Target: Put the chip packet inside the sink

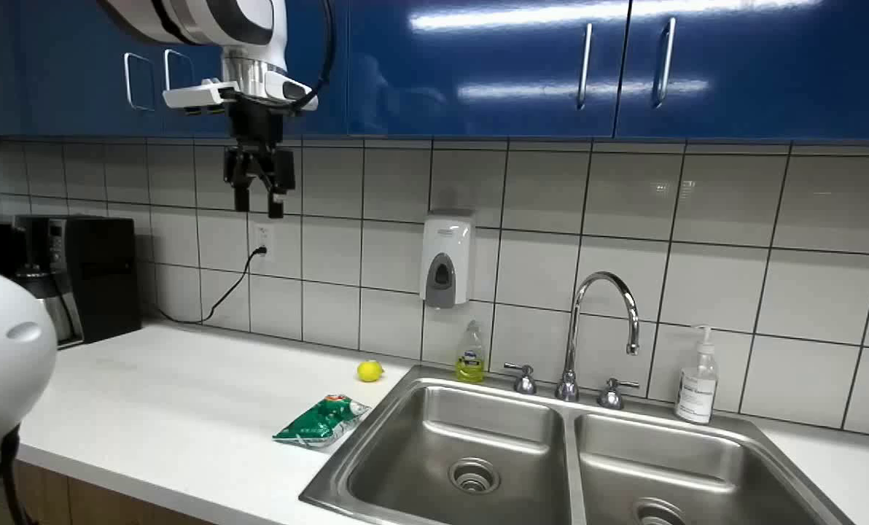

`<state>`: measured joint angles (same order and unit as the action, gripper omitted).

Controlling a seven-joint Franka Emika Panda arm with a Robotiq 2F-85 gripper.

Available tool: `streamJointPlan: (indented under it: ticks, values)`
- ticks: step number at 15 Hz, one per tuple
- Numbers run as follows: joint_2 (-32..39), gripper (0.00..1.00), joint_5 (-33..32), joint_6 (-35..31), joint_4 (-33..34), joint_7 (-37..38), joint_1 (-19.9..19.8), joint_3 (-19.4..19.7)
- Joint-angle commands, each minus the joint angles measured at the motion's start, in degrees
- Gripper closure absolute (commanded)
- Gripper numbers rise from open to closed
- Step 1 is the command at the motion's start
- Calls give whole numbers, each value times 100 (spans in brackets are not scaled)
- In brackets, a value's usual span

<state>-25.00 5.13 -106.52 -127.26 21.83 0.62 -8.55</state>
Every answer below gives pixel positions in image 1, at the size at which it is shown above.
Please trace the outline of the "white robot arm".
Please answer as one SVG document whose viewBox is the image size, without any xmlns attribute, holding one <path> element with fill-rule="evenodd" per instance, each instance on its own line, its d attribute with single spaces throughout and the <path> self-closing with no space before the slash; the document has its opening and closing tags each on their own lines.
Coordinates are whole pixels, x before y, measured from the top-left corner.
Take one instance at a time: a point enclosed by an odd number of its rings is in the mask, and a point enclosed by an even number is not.
<svg viewBox="0 0 869 525">
<path fill-rule="evenodd" d="M 282 116 L 309 94 L 286 72 L 282 0 L 98 0 L 111 17 L 139 39 L 162 44 L 162 104 L 168 111 L 225 111 L 234 146 L 221 177 L 234 208 L 251 209 L 251 184 L 264 187 L 270 219 L 286 216 L 282 196 L 293 187 L 293 158 L 280 146 Z M 218 46 L 218 75 L 175 85 L 175 44 Z"/>
</svg>

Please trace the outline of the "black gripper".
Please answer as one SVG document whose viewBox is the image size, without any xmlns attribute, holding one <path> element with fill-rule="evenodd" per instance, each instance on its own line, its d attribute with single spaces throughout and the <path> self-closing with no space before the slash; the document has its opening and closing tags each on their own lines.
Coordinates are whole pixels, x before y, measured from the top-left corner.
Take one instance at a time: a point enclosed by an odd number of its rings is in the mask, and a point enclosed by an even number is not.
<svg viewBox="0 0 869 525">
<path fill-rule="evenodd" d="M 231 111 L 234 146 L 225 151 L 225 181 L 234 187 L 234 209 L 251 209 L 251 177 L 269 187 L 269 219 L 282 219 L 282 193 L 293 187 L 293 158 L 280 146 L 282 116 L 254 101 Z"/>
</svg>

